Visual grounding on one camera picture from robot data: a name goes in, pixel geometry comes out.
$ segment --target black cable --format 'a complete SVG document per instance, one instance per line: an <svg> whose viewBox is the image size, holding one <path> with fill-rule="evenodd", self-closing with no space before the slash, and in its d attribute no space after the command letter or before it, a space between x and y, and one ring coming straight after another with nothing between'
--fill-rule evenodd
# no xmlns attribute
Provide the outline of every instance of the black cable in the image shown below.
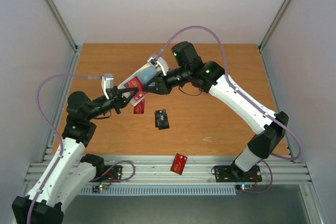
<svg viewBox="0 0 336 224"><path fill-rule="evenodd" d="M215 175L215 176L216 176L216 174L212 172L212 170L214 170L214 169L215 169L215 168L214 168L214 167L212 167L212 169L211 169L210 173L211 173L212 175Z"/></svg>
<svg viewBox="0 0 336 224"><path fill-rule="evenodd" d="M102 119L110 118L111 115L112 115L112 112L111 112L111 111L108 111L107 113L109 113L109 112L110 112L110 115L108 115L108 116L103 116L102 118L94 118L94 119L95 119L95 120L102 120Z"/></svg>
<svg viewBox="0 0 336 224"><path fill-rule="evenodd" d="M181 89L181 86L179 86L178 88L179 88L178 90L180 90L182 93L184 93L184 94L186 94L186 95L190 95L191 97L197 97L197 96L199 96L200 94L202 94L202 90L200 90L200 93L199 93L199 94L188 94L188 93L184 92L184 91Z"/></svg>

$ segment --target floor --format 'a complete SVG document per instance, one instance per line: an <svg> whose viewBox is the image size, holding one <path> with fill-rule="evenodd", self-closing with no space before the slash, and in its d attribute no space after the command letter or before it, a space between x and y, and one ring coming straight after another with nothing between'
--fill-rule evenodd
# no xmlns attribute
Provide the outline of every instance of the floor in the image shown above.
<svg viewBox="0 0 336 224"><path fill-rule="evenodd" d="M195 44L203 61L223 65L219 46ZM112 73L118 85L160 51L161 44L84 44L76 74L100 76ZM229 73L256 100L275 110L257 45L224 45ZM177 67L170 50L163 54L171 69ZM74 79L70 92L81 90L90 99L103 95L99 80ZM189 85L183 90L198 91ZM170 129L154 127L154 111L166 109ZM60 133L66 123L63 114ZM249 126L228 106L210 94L192 97L177 88L169 95L148 94L145 113L133 114L132 105L106 120L95 120L96 132L86 149L92 154L127 155L238 155L254 136ZM285 141L276 153L287 155Z"/></svg>
<svg viewBox="0 0 336 224"><path fill-rule="evenodd" d="M299 186L237 196L77 196L63 224L304 224Z"/></svg>

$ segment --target grey ventilation grille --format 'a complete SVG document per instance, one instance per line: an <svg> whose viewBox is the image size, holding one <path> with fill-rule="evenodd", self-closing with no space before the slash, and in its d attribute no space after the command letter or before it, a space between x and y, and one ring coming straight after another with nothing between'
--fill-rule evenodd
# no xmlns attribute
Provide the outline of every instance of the grey ventilation grille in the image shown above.
<svg viewBox="0 0 336 224"><path fill-rule="evenodd" d="M108 189L94 193L92 185L84 187L79 195L100 196L149 196L149 195L236 195L232 185L111 185Z"/></svg>

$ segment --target black mounting bracket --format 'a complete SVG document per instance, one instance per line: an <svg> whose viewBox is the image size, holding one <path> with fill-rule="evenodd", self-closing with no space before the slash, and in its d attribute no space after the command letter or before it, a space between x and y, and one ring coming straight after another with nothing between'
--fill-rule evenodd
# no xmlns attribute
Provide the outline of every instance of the black mounting bracket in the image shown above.
<svg viewBox="0 0 336 224"><path fill-rule="evenodd" d="M104 166L104 172L106 172L111 166L110 165L105 165ZM122 177L122 166L121 165L116 165L112 169L109 170L109 173L112 174L113 179L121 179ZM110 180L111 176L108 174L105 174L101 178L97 179L95 182L102 182L104 180Z"/></svg>
<svg viewBox="0 0 336 224"><path fill-rule="evenodd" d="M13 213L17 224L26 224L27 215L32 200L28 197L17 196L12 204ZM61 224L64 213L61 211L61 203L55 204L54 207L46 205L43 202L36 202L33 206L31 215L31 224Z"/></svg>
<svg viewBox="0 0 336 224"><path fill-rule="evenodd" d="M212 169L212 173L215 175L216 182L224 183L224 182L255 182L256 179L258 182L262 181L260 167L258 165L254 165L251 170L246 172L241 179L237 179L232 174L232 166L231 165L216 165Z"/></svg>

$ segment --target small white marking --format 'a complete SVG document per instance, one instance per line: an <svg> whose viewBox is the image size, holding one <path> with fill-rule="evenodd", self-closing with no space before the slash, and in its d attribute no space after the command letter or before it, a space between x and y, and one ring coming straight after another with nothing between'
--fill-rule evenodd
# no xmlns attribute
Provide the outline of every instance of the small white marking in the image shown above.
<svg viewBox="0 0 336 224"><path fill-rule="evenodd" d="M203 139L203 141L212 142L212 137L211 137L211 136L208 136L208 137L206 137L205 139Z"/></svg>

